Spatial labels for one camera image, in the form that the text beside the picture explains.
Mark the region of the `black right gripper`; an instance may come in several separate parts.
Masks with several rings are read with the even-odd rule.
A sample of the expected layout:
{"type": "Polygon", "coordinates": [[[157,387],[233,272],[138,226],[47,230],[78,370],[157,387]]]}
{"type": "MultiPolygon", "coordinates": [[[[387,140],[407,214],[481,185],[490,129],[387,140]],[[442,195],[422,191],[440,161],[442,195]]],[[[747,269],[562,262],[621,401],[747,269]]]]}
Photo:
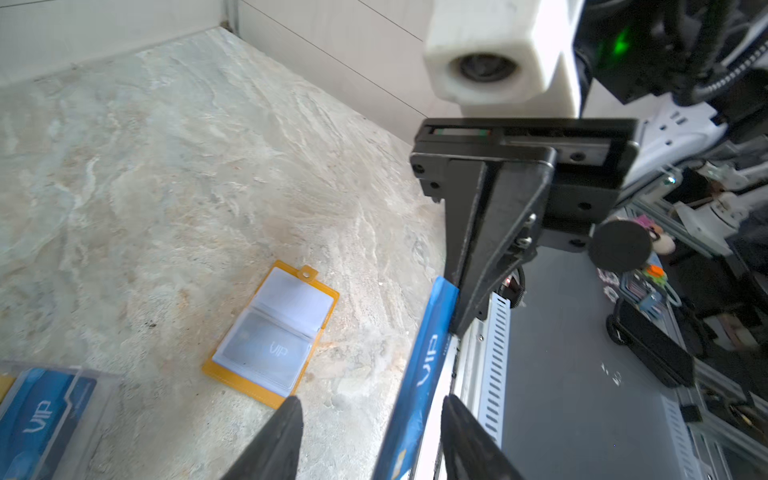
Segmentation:
{"type": "Polygon", "coordinates": [[[443,276],[459,289],[451,333],[463,336],[495,287],[532,257],[540,221],[540,245],[586,249],[638,156],[638,129],[631,119],[422,123],[410,163],[423,193],[445,203],[443,276]]]}

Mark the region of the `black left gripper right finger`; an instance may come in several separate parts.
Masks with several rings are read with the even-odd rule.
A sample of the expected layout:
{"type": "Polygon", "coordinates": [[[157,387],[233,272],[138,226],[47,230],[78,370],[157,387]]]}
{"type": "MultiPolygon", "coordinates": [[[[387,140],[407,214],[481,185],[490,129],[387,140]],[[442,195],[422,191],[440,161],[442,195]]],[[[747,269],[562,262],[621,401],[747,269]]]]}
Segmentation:
{"type": "Polygon", "coordinates": [[[522,480],[492,437],[455,395],[443,400],[441,445],[448,480],[522,480]]]}

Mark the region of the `blue VIP card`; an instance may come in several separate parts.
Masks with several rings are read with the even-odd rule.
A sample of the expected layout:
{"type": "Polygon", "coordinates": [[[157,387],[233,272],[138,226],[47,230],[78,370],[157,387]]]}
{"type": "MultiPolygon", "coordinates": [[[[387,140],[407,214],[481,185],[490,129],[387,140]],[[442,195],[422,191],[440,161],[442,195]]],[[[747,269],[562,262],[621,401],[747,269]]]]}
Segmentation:
{"type": "Polygon", "coordinates": [[[306,338],[253,312],[233,332],[220,358],[254,383],[290,390],[309,351],[306,338]]]}
{"type": "Polygon", "coordinates": [[[394,404],[374,479],[405,479],[414,466],[448,351],[459,289],[443,277],[431,290],[394,404]]]}

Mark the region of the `yellow leather card holder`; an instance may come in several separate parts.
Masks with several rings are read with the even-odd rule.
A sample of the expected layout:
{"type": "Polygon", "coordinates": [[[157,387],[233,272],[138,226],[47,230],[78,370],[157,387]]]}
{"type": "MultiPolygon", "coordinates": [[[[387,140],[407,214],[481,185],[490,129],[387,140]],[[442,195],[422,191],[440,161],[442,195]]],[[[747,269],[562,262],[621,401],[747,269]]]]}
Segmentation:
{"type": "Polygon", "coordinates": [[[273,409],[295,395],[340,298],[317,275],[276,261],[203,373],[273,409]]]}

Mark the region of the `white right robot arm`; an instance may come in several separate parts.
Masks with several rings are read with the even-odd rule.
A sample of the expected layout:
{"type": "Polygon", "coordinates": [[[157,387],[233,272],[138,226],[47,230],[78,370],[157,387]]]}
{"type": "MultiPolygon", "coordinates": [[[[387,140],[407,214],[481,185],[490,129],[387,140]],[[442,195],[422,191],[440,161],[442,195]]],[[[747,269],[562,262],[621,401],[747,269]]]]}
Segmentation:
{"type": "Polygon", "coordinates": [[[435,2],[424,63],[460,116],[426,119],[410,162],[445,206],[449,331],[483,318],[538,246],[615,273],[643,265],[649,236],[610,212],[654,169],[718,141],[691,125],[587,119],[593,83],[623,105],[662,96],[688,113],[754,85],[766,56],[762,1],[435,2]]]}

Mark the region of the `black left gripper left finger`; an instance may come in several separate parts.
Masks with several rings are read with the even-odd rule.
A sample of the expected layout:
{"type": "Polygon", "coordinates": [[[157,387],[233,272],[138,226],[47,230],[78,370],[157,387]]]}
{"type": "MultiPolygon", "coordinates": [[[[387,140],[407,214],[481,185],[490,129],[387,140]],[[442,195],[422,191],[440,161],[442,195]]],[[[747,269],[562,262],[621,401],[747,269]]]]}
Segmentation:
{"type": "Polygon", "coordinates": [[[231,479],[294,480],[298,472],[304,422],[301,401],[284,400],[222,476],[231,479]]]}

